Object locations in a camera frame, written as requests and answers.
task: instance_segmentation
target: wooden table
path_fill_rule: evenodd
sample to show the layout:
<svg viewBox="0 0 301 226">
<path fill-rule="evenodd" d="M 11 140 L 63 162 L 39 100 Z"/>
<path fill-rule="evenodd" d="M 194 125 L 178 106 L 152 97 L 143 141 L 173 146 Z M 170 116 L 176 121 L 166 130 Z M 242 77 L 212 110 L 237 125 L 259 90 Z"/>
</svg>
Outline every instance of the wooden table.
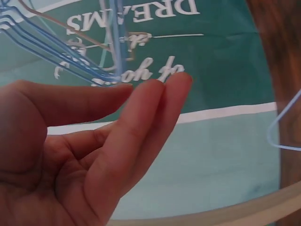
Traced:
<svg viewBox="0 0 301 226">
<path fill-rule="evenodd" d="M 301 88 L 301 0 L 247 0 L 260 31 L 278 112 Z M 283 145 L 301 146 L 301 100 L 279 124 Z M 281 150 L 281 188 L 301 180 L 301 152 Z M 300 226 L 301 210 L 278 226 Z"/>
</svg>

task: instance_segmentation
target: skin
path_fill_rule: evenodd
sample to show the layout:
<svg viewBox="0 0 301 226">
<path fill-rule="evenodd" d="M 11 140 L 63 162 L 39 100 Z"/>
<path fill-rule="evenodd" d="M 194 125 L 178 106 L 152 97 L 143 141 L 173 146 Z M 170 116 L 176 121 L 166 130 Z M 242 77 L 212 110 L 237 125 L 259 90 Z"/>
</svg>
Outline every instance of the skin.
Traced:
<svg viewBox="0 0 301 226">
<path fill-rule="evenodd" d="M 185 73 L 135 90 L 17 81 L 0 89 L 0 225 L 104 226 L 174 129 L 192 84 Z M 47 136 L 47 127 L 94 121 L 96 130 Z"/>
</svg>

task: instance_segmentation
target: clothes hanger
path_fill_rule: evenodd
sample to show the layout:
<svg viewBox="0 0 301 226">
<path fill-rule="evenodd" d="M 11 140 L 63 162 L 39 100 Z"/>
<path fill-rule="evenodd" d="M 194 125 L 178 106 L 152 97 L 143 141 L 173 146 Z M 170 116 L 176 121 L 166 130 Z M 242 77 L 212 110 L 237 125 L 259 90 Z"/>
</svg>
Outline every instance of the clothes hanger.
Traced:
<svg viewBox="0 0 301 226">
<path fill-rule="evenodd" d="M 61 40 L 59 40 L 56 36 L 51 35 L 50 33 L 46 32 L 42 28 L 38 27 L 36 24 L 32 23 L 30 20 L 28 20 L 28 18 L 26 16 L 24 16 L 20 12 L 20 10 L 17 7 L 8 5 L 9 2 L 10 2 L 10 0 L 0 0 L 0 19 L 2 20 L 2 22 L 1 22 L 2 25 L 6 25 L 6 26 L 12 28 L 11 24 L 8 23 L 7 20 L 9 20 L 13 25 L 18 25 L 17 22 L 11 16 L 3 14 L 5 12 L 9 12 L 9 11 L 15 12 L 34 31 L 38 32 L 41 36 L 43 36 L 44 38 L 46 38 L 47 40 L 49 40 L 49 43 L 53 43 L 57 47 L 59 47 L 62 50 L 64 50 L 64 53 L 58 53 L 54 48 L 52 48 L 50 45 L 48 45 L 48 42 L 45 43 L 45 42 L 39 40 L 38 38 L 35 38 L 31 34 L 24 32 L 24 29 L 20 29 L 20 26 L 17 26 L 17 27 L 21 30 L 21 33 L 25 34 L 25 36 L 20 35 L 20 32 L 18 32 L 16 29 L 12 29 L 23 40 L 25 40 L 27 42 L 30 42 L 31 44 L 35 45 L 39 49 L 42 49 L 42 50 L 46 51 L 47 53 L 49 53 L 51 55 L 55 55 L 56 57 L 64 59 L 65 61 L 71 63 L 72 65 L 78 67 L 79 69 L 83 69 L 85 72 L 87 72 L 88 74 L 92 75 L 94 78 L 100 78 L 103 81 L 107 81 L 107 82 L 117 82 L 117 81 L 120 80 L 119 78 L 117 78 L 118 76 L 116 76 L 116 75 L 114 75 L 112 73 L 105 72 L 103 69 L 99 68 L 94 62 L 92 62 L 91 60 L 89 60 L 85 56 L 80 55 L 77 51 L 71 49 L 68 45 L 66 45 L 64 42 L 62 42 Z M 21 44 L 20 42 L 18 42 L 5 29 L 1 29 L 1 31 L 4 32 L 6 35 L 8 35 L 11 38 L 11 40 L 15 44 L 17 44 L 18 46 L 20 46 L 20 47 L 22 47 L 22 48 L 24 48 L 24 49 L 26 49 L 26 50 L 34 53 L 35 55 L 37 55 L 39 57 L 43 56 L 42 54 L 38 53 L 37 51 L 35 51 L 35 50 L 33 50 L 33 49 L 25 46 L 24 44 Z M 43 56 L 42 58 L 45 59 L 45 60 L 47 60 L 47 61 L 49 61 L 49 62 L 51 62 L 51 63 L 53 63 L 53 64 L 55 64 L 55 65 L 57 65 L 56 62 L 54 62 L 53 60 L 51 60 L 51 59 L 49 59 L 47 57 L 45 58 L 45 56 Z"/>
<path fill-rule="evenodd" d="M 63 27 L 63 28 L 69 29 L 70 31 L 76 33 L 78 36 L 80 36 L 80 37 L 82 37 L 82 38 L 84 38 L 84 39 L 90 41 L 91 43 L 93 43 L 93 44 L 95 44 L 95 45 L 97 45 L 97 46 L 99 46 L 99 47 L 101 47 L 101 48 L 103 48 L 103 49 L 105 49 L 105 50 L 107 50 L 107 51 L 111 51 L 110 48 L 107 47 L 106 45 L 104 45 L 104 44 L 102 44 L 102 43 L 96 41 L 95 39 L 90 38 L 89 36 L 85 35 L 84 33 L 80 32 L 80 31 L 75 30 L 73 27 L 70 27 L 69 25 L 62 23 L 61 21 L 59 21 L 59 20 L 57 20 L 57 19 L 55 19 L 55 18 L 53 18 L 53 17 L 51 17 L 51 16 L 48 16 L 48 15 L 43 14 L 43 13 L 40 13 L 40 12 L 36 11 L 35 9 L 30 8 L 28 5 L 25 4 L 25 2 L 24 2 L 23 0 L 18 0 L 18 2 L 19 2 L 19 3 L 20 3 L 27 11 L 29 11 L 29 12 L 31 12 L 31 13 L 37 15 L 37 16 L 40 16 L 40 17 L 42 17 L 42 18 L 45 18 L 45 19 L 47 19 L 47 20 L 49 20 L 49 21 L 51 21 L 51 22 L 53 22 L 53 23 L 56 23 L 56 24 L 60 25 L 60 26 Z"/>
</svg>

